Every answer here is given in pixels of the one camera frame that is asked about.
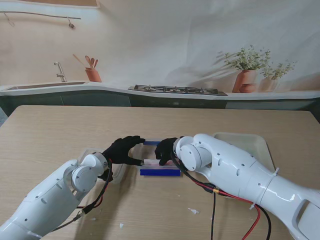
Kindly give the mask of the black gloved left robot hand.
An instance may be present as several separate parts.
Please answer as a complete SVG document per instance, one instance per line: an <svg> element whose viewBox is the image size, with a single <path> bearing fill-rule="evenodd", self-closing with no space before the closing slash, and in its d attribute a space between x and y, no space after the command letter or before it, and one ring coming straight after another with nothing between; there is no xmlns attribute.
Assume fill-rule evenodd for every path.
<svg viewBox="0 0 320 240"><path fill-rule="evenodd" d="M138 135L126 136L115 140L109 148L102 152L102 155L111 160L113 164L126 164L141 166L143 161L129 156L129 152L136 145L143 144L146 140Z"/></svg>

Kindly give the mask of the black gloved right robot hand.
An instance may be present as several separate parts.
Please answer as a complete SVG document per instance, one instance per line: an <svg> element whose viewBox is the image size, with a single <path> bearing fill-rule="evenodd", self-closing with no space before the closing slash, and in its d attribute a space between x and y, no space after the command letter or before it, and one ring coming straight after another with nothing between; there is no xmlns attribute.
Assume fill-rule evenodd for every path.
<svg viewBox="0 0 320 240"><path fill-rule="evenodd" d="M174 149L174 143L176 142L177 138L166 138L162 140L156 147L154 153L157 160L159 160L159 165L164 166L168 161L170 161L171 153Z"/></svg>

